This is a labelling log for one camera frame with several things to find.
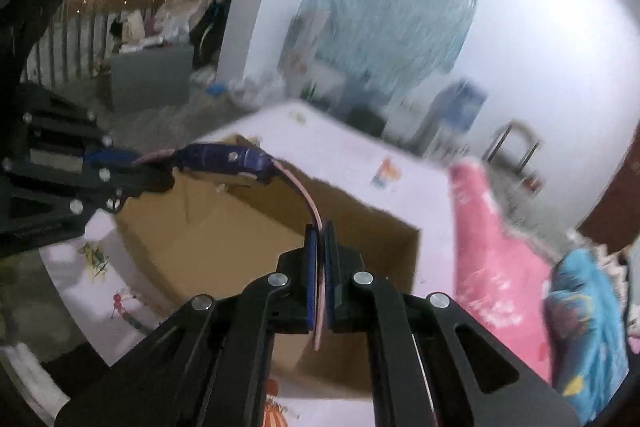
brown door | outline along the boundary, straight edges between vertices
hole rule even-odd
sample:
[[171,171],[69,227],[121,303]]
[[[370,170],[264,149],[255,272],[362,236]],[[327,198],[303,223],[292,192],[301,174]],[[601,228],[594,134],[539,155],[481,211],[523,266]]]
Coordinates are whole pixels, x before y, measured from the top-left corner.
[[640,133],[604,196],[578,229],[610,252],[621,250],[640,233]]

open cardboard box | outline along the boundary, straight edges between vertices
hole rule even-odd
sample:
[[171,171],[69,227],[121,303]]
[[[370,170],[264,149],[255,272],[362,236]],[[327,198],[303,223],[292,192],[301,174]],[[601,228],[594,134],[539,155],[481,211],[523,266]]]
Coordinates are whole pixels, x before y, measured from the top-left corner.
[[[247,143],[239,136],[225,142]],[[358,250],[367,270],[410,292],[418,231],[292,170],[322,218],[335,223],[340,244]],[[129,200],[117,222],[138,268],[176,305],[201,293],[216,299],[239,294],[274,271],[281,253],[302,246],[310,216],[283,181],[248,187],[242,185],[250,180],[229,176],[175,176],[172,191]],[[306,335],[277,335],[272,360],[276,373],[306,385],[330,386],[341,396],[370,393],[364,334],[325,332],[319,352]]]

metal fence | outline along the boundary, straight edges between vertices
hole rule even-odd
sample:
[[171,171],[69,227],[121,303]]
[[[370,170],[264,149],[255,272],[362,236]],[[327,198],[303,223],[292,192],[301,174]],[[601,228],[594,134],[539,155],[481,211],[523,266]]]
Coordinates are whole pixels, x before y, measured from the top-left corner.
[[165,0],[64,0],[36,42],[22,79],[56,89],[95,76],[111,55],[110,28],[126,12],[139,9],[145,24]]

red object on floor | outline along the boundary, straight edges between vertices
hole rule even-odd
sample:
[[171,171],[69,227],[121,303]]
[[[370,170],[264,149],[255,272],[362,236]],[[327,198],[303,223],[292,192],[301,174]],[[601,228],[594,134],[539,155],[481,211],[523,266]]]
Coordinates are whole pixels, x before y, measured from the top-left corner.
[[456,301],[547,382],[543,299],[551,267],[510,237],[478,160],[449,169],[456,222]]

gray box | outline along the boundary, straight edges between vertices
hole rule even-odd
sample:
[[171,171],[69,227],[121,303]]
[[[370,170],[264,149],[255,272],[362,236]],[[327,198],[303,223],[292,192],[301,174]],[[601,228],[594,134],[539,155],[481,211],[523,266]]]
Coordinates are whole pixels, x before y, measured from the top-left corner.
[[116,114],[129,114],[189,100],[193,46],[181,44],[111,57],[111,102]]

